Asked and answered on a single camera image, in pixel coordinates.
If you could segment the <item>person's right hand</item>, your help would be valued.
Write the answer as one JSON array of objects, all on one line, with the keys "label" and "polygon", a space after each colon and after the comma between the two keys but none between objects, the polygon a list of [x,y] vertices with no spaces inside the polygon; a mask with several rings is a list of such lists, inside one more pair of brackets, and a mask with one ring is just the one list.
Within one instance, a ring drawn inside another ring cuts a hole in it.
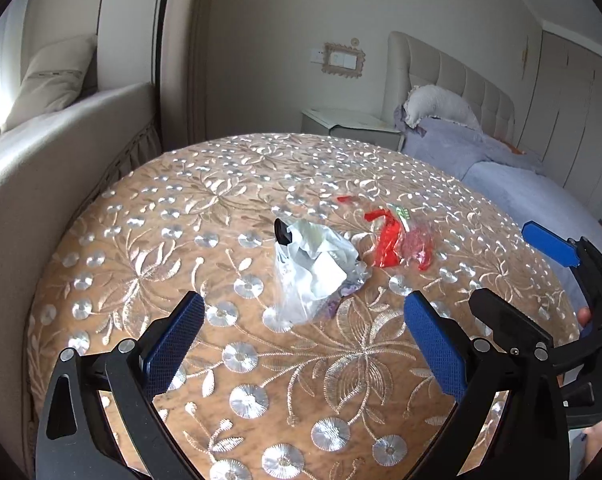
[{"label": "person's right hand", "polygon": [[548,349],[548,365],[553,373],[560,375],[567,368],[580,368],[573,382],[555,389],[560,432],[602,423],[602,302],[589,307],[588,312],[589,318],[579,323],[588,326],[589,333],[566,346]]}]

